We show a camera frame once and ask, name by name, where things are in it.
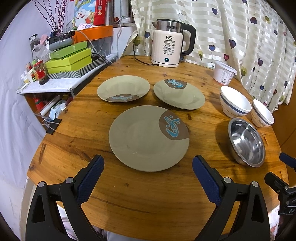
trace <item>metal bowl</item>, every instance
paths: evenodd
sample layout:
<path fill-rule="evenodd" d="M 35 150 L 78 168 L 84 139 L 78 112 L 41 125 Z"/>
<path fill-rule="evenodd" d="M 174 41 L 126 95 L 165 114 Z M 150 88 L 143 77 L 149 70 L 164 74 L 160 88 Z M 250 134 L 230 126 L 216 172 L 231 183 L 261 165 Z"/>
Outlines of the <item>metal bowl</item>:
<path fill-rule="evenodd" d="M 260 134 L 248 122 L 240 118 L 228 124 L 230 151 L 237 163 L 260 167 L 265 160 L 265 147 Z"/>

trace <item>striped curtain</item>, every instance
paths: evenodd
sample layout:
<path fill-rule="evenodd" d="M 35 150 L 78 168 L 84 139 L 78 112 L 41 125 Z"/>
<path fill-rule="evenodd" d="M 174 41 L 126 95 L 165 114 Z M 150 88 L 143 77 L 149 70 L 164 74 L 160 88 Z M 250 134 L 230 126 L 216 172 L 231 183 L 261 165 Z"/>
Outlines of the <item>striped curtain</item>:
<path fill-rule="evenodd" d="M 152 22 L 166 18 L 196 28 L 194 51 L 183 61 L 215 68 L 223 61 L 254 99 L 273 112 L 289 103 L 296 75 L 296 42 L 264 0 L 131 0 L 137 55 L 150 56 Z M 184 47 L 189 35 L 184 32 Z"/>

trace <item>blue gripper pad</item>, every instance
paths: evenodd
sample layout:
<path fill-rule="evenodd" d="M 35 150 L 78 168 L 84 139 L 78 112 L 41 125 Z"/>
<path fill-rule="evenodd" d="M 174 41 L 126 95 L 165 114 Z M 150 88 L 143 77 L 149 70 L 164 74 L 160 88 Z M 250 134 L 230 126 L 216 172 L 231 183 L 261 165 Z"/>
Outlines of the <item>blue gripper pad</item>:
<path fill-rule="evenodd" d="M 291 156 L 289 156 L 289 155 L 287 155 L 286 153 L 283 153 L 283 152 L 282 152 L 282 153 L 279 155 L 279 159 L 280 159 L 283 163 L 287 164 L 289 167 L 291 167 L 291 168 L 296 168 L 296 159 L 293 158 L 293 157 L 291 157 Z"/>
<path fill-rule="evenodd" d="M 221 203 L 220 187 L 212 177 L 212 175 L 214 175 L 214 173 L 211 174 L 213 170 L 206 161 L 203 158 L 202 161 L 201 158 L 202 156 L 196 156 L 193 158 L 192 169 L 202 185 L 209 201 L 215 203 L 216 206 L 219 206 Z"/>
<path fill-rule="evenodd" d="M 91 165 L 92 162 L 94 163 L 92 164 L 89 171 L 77 188 L 76 201 L 79 205 L 81 205 L 83 202 L 87 202 L 91 195 L 91 192 L 93 191 L 99 177 L 104 170 L 104 158 L 100 155 L 96 155 L 94 159 L 95 158 L 96 160 L 90 162 L 89 165 Z"/>

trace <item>ceramic plate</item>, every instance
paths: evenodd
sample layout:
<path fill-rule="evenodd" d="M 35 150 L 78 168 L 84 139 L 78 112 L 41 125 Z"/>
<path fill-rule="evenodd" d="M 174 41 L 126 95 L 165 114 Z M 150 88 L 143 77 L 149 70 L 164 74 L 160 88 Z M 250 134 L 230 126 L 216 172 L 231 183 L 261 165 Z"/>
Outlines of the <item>ceramic plate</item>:
<path fill-rule="evenodd" d="M 195 110 L 205 104 L 203 93 L 182 80 L 162 80 L 154 85 L 153 91 L 160 100 L 180 109 Z"/>
<path fill-rule="evenodd" d="M 121 113 L 112 123 L 109 143 L 125 165 L 157 172 L 177 164 L 187 152 L 189 133 L 173 112 L 143 105 Z"/>
<path fill-rule="evenodd" d="M 98 96 L 109 102 L 128 102 L 139 99 L 148 93 L 147 80 L 132 75 L 121 75 L 104 81 L 97 90 Z"/>

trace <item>round wooden table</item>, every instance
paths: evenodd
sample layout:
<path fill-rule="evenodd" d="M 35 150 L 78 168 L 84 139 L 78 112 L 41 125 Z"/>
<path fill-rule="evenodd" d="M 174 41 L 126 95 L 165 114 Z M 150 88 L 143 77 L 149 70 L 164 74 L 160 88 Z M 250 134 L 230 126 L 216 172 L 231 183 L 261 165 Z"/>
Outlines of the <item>round wooden table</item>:
<path fill-rule="evenodd" d="M 149 57 L 141 57 L 149 62 Z M 97 96 L 98 86 L 119 75 L 136 75 L 149 81 L 149 93 L 132 102 L 110 103 Z M 271 127 L 258 129 L 266 148 L 263 166 L 241 166 L 229 152 L 228 122 L 219 100 L 220 85 L 212 78 L 213 71 L 190 63 L 177 68 L 147 66 L 125 56 L 97 75 L 71 102 L 59 118 L 62 123 L 53 135 L 47 134 L 36 151 L 29 178 L 37 184 L 61 183 L 87 166 L 95 154 L 105 159 L 105 169 L 88 202 L 82 208 L 90 222 L 102 229 L 129 237 L 159 240 L 194 240 L 212 214 L 210 203 L 192 170 L 192 159 L 202 155 L 222 177 L 237 183 L 257 181 L 262 189 L 267 209 L 279 201 L 277 194 L 264 183 L 267 172 L 288 181 L 285 165 L 279 161 L 281 152 Z M 198 87 L 206 103 L 198 110 L 174 108 L 159 100 L 153 85 L 163 79 L 185 80 Z M 239 81 L 230 86 L 251 96 Z M 186 124 L 190 144 L 183 159 L 165 171 L 141 172 L 121 163 L 113 154 L 108 134 L 119 114 L 139 105 L 156 105 L 173 111 Z M 244 119 L 251 122 L 250 113 Z M 238 204 L 235 205 L 224 233 L 229 232 Z"/>

